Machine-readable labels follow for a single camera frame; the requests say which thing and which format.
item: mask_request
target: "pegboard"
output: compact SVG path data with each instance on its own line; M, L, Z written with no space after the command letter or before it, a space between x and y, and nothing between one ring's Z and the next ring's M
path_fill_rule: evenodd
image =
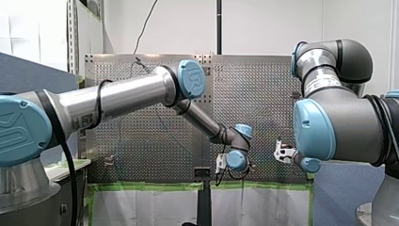
M175 66L183 59L196 57L138 56L150 71L156 66ZM146 75L146 70L134 62L133 56L87 56L88 86L105 79L116 81ZM107 121L87 133L87 149L93 158L88 178L95 183L192 182L193 139L193 126L162 105Z
M293 91L298 79L290 75L287 56L213 56L213 117L226 125L245 123L253 128L249 158L256 166L250 181L304 183L306 174L274 158L276 139L295 145ZM222 151L211 145L211 157Z
M227 126L247 123L254 129L249 156L257 166L252 181L304 183L306 175L296 166L274 159L276 138L294 144L293 91L299 81L289 74L287 56L138 56L150 70L195 59L207 74L207 90L195 102ZM104 79L120 80L145 75L130 55L86 57L89 86ZM146 181L192 182L195 166L215 165L222 145L209 145L205 137L175 111L162 105L148 107L100 125L87 134L93 164L91 182Z

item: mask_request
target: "blue joint cap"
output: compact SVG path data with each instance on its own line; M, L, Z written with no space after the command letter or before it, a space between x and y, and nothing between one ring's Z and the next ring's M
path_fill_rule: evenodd
M312 99L296 102L294 108L295 144L305 157L329 160L335 154L334 128L326 111Z
M387 95L385 95L386 98L399 98L399 90L392 90L387 92Z
M235 130L240 132L240 134L244 135L245 137L252 139L252 127L247 124L236 124Z
M18 96L0 95L0 167L38 157L52 134L50 120L40 107Z
M243 171L247 168L247 153L232 150L227 154L226 163L232 170Z
M196 60L182 60L178 76L180 89L188 99L195 99L205 91L205 72Z
M320 161L315 158L305 157L300 162L300 167L309 173L315 173L320 169Z

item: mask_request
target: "wire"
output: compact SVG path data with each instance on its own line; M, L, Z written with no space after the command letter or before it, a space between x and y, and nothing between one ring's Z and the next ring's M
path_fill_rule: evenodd
M222 171L222 175L220 176L220 178L218 178L218 175L220 174L220 173L217 173L216 174L216 178L215 178L215 181L216 181L216 186L220 186L220 183L222 183L222 180L223 180L223 176L224 176L224 173L225 173L225 171L226 171L226 168L225 169L223 169L223 171Z
M242 173L242 176L241 176L241 177L235 177L235 176L233 176L232 173L231 173L231 171L230 171L230 168L227 168L227 172L229 173L229 176L230 176L232 179L237 180L237 181L241 181L241 180L244 180L244 179L248 176L248 174L249 174L249 169L248 169L245 173Z
M80 201L80 210L79 210L79 217L77 220L77 224L78 226L80 226L80 223L83 221L83 214L85 212L85 189L86 189L86 179L88 178L88 170L87 169L83 169L83 187L82 187L82 197L81 197L81 201Z
M106 83L112 83L112 81L109 79L105 79L100 83L99 87L97 87L97 97L96 97L97 120L95 123L90 125L90 127L88 129L97 127L97 125L99 125L101 122L102 115L104 113L102 103L101 103L101 91L103 90L103 87L105 86Z
M144 35L144 31L146 30L147 22L149 21L151 15L152 15L152 11L153 11L153 9L155 8L156 3L158 3L158 0L155 0L155 1L153 2L152 7L151 7L151 10L150 10L150 13L149 13L149 15L147 16L146 21L144 22L143 29L141 30L141 33L140 33L140 35L139 35L138 38L137 38L136 48L135 48L135 51L133 52L134 55L135 55L136 52L137 52L138 45L140 44L140 39L141 39L141 37Z
M388 110L383 104L383 101L374 95L365 95L363 98L366 98L371 103L375 111L375 114L378 118L378 121L380 123L381 129L384 133L383 135L384 149L381 151L381 154L378 157L377 161L375 163L372 163L372 165L375 167L379 167L382 164L384 164L391 155L392 145L393 149L395 150L396 159L399 160L399 147L396 141L395 134L392 129Z
M70 171L71 178L71 192L72 192L72 216L71 226L76 226L77 221L77 182L76 182L76 171L73 164L70 148L66 142L61 143L62 150L64 151L65 157L68 163L68 169Z
M382 115L383 113L381 112L381 109L379 108L379 106L377 104L377 99L372 95L365 95L363 98L366 98L372 105L372 107L375 111L375 114L378 118L378 122L383 131L383 146L384 146L384 148L381 151L381 154L378 157L377 161L372 163L372 166L380 167L388 159L390 152L391 152L390 141L388 139L388 133L387 133L387 129L386 129L386 123L385 123L384 117Z
M12 96L12 95L17 95L18 93L16 92L0 92L0 95L5 95L5 96Z

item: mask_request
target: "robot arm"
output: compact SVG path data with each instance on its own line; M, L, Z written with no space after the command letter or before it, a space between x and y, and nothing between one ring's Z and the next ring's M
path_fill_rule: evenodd
M209 140L216 144L230 145L231 151L220 154L216 160L216 173L227 167L232 170L247 172L249 170L249 141L252 139L252 129L248 125L236 124L235 128L213 121L197 105L190 100L182 100L173 108L179 115L196 126Z
M352 40L299 43L292 72L301 80L304 97L294 109L295 152L312 161L334 159L374 166L396 162L391 151L395 138L390 137L389 127L397 123L399 104L392 98L395 93L384 99L360 98L373 72L364 46ZM277 148L275 157L293 159L294 155L281 157Z
M224 126L189 101L201 96L204 86L202 67L196 61L184 60L174 68L157 67L150 75L102 83L99 87L61 94L40 90L0 96L0 122L3 122L0 144L8 144L0 145L0 167L35 158L42 151L65 142L77 130L162 103L173 107L213 143L231 145L234 149L230 154L231 168L246 170L250 135L246 134L244 125L224 133Z

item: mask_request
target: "white wall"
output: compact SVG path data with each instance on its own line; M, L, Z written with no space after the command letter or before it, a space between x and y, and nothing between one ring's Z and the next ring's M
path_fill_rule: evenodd
M322 0L223 1L223 54L289 56L322 40Z
M132 54L150 0L104 0L104 50ZM138 54L209 54L215 51L215 0L159 1Z
M392 1L325 0L323 39L357 40L372 55L374 73L365 93L382 94L391 86Z
M133 53L151 6L104 0L106 53ZM225 0L223 54L290 55L299 40L322 39L322 12L321 0ZM216 0L159 1L137 52L215 53Z

